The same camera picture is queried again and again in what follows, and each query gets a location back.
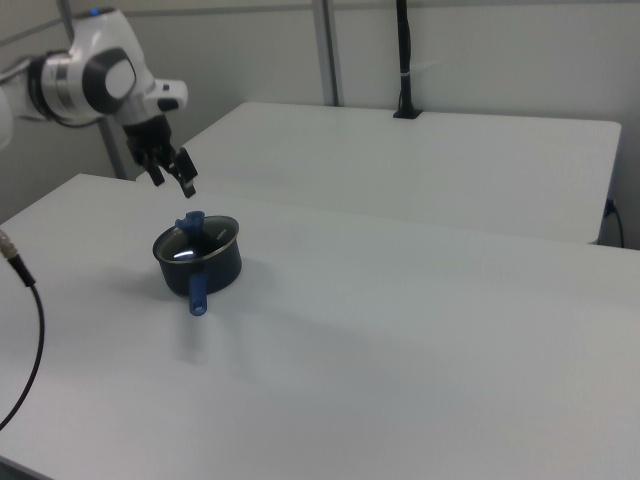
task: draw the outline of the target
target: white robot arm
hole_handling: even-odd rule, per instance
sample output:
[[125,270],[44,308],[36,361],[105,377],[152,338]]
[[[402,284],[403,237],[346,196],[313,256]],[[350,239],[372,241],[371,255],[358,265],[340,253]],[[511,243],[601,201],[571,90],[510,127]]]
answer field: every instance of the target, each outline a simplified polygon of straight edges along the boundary
[[185,196],[193,195],[197,171],[186,150],[171,146],[165,117],[185,107],[184,82],[153,77],[119,10],[92,9],[76,17],[74,30],[69,51],[21,59],[0,73],[0,149],[11,139],[14,117],[81,127],[112,115],[154,184],[164,182],[162,167]]

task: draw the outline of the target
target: black pot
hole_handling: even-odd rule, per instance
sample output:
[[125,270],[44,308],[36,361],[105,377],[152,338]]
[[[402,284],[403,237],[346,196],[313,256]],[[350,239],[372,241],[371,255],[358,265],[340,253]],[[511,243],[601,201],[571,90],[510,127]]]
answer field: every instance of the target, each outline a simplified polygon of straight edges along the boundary
[[189,212],[153,244],[169,288],[189,296],[192,315],[207,311],[207,294],[222,290],[240,274],[239,225],[231,217]]

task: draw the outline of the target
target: connector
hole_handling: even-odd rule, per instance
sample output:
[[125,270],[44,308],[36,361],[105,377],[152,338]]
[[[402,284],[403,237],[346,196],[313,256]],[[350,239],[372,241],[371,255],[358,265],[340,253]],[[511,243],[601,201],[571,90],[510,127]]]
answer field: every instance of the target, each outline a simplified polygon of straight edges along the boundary
[[31,287],[36,283],[35,279],[31,276],[31,273],[22,261],[22,258],[20,258],[18,249],[11,242],[9,236],[2,230],[0,230],[0,253],[2,253],[2,256],[7,259],[9,264],[16,271],[25,287]]
[[2,253],[2,256],[7,260],[18,256],[18,249],[11,243],[9,236],[2,230],[0,230],[0,253]]

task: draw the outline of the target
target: tabletop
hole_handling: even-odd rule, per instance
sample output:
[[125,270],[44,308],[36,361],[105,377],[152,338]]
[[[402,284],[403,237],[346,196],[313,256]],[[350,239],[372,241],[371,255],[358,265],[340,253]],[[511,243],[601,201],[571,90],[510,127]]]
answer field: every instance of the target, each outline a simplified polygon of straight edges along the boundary
[[[155,238],[240,224],[202,317]],[[640,474],[640,257],[78,176],[2,227],[47,314],[0,457],[51,478],[627,479]],[[0,412],[35,306],[0,264]]]
[[552,240],[598,238],[619,124],[392,114],[245,103],[185,145],[196,189]]

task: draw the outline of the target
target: black cable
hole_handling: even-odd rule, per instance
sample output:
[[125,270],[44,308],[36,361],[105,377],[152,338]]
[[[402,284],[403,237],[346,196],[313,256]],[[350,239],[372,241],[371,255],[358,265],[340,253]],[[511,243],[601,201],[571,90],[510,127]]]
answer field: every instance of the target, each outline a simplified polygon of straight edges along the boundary
[[26,120],[27,122],[34,122],[34,123],[45,123],[48,122],[49,119],[47,118],[30,118],[30,117],[19,117],[20,120]]
[[57,118],[54,118],[53,121],[56,122],[58,125],[62,125],[63,127],[67,127],[67,128],[85,128],[98,123],[98,119],[91,120],[90,122],[86,122],[86,123],[79,123],[79,124],[65,123],[61,120],[58,120]]
[[31,369],[31,375],[29,375],[29,380],[27,380],[27,384],[22,390],[22,394],[20,395],[20,398],[18,398],[18,401],[9,412],[9,415],[7,415],[6,418],[2,421],[2,423],[0,423],[0,431],[2,431],[2,429],[7,426],[7,424],[11,421],[14,415],[18,413],[18,410],[20,410],[22,403],[24,402],[24,400],[27,398],[27,395],[29,394],[29,390],[31,390],[33,381],[36,379],[38,368],[40,368],[40,361],[42,360],[42,350],[44,349],[44,308],[42,307],[42,300],[40,300],[40,294],[38,293],[38,289],[36,288],[36,286],[31,285],[30,288],[31,288],[31,292],[33,293],[33,298],[35,299],[36,305],[38,307],[38,322],[40,324],[40,334],[38,337],[38,350],[36,351],[36,360],[33,363],[33,368]]
[[611,212],[616,214],[616,219],[618,220],[618,230],[620,231],[620,248],[624,248],[624,230],[622,229],[622,219],[620,218],[620,212],[615,205],[611,208]]
[[30,63],[31,57],[28,56],[17,59],[13,65],[0,72],[0,85],[25,72],[29,68]]
[[[409,33],[409,74],[411,73],[411,28],[407,23],[407,32]],[[398,96],[398,110],[402,107],[402,88],[400,88],[400,95]]]

